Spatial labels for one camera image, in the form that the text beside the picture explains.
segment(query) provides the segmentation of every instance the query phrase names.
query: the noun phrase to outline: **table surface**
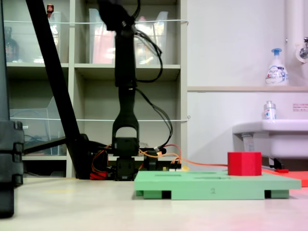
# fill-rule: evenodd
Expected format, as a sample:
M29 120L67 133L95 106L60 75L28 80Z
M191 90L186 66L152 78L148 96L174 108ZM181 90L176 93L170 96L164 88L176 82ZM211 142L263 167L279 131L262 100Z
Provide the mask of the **table surface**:
M308 188L290 199L171 201L134 196L133 182L28 178L0 231L308 231Z

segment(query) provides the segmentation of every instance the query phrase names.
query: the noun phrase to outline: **red cylinder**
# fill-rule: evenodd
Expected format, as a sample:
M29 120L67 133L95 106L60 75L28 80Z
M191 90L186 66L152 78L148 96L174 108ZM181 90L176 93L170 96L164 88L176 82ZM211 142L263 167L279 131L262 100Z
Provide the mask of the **red cylinder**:
M261 176L262 154L260 152L228 152L228 175Z

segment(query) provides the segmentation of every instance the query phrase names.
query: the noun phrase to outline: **sink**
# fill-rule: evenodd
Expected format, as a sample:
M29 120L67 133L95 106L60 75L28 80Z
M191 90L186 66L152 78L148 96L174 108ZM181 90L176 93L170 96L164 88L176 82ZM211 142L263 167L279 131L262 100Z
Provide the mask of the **sink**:
M254 151L262 152L263 156L308 159L308 120L261 120L238 124L232 128L232 132L241 139L252 137Z

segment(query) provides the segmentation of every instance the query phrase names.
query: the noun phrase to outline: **soap dispenser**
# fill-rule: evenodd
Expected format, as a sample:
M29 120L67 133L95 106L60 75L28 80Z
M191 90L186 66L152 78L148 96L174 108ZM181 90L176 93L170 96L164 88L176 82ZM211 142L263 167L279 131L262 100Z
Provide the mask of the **soap dispenser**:
M282 50L280 48L275 48L271 50L274 53L274 59L268 70L268 74L265 78L266 86L288 86L289 85L289 75L285 66L282 64L279 53Z

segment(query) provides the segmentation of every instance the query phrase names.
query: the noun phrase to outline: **clear plastic container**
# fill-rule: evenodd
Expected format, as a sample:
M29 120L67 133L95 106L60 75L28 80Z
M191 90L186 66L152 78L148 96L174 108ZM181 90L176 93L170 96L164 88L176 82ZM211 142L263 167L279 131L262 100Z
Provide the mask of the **clear plastic container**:
M69 25L64 14L54 12L50 27L62 63L68 62ZM32 23L4 23L5 49L7 62L44 63Z
M90 63L114 64L115 62L115 32L107 31L96 9L89 9L90 23ZM167 20L168 12L160 12L157 21ZM138 21L145 21L141 16ZM137 23L136 28L146 33L162 50L162 61L166 61L167 22ZM158 57L147 46L135 37L135 57L137 64L159 64Z
M13 121L20 121L23 123L25 147L40 142L52 141L64 136L62 123L59 120L60 116L54 98L51 99L47 108L11 109L10 117ZM38 151L31 155L66 155L66 145L59 145Z
M168 12L160 12L156 21L167 20ZM162 50L162 61L166 63L167 22L146 23L146 18L141 16L136 28L147 34L150 39ZM148 47L135 37L135 56L137 64L159 64L158 57Z
M113 64L115 61L115 32L107 31L96 9L89 9L90 22L90 64Z

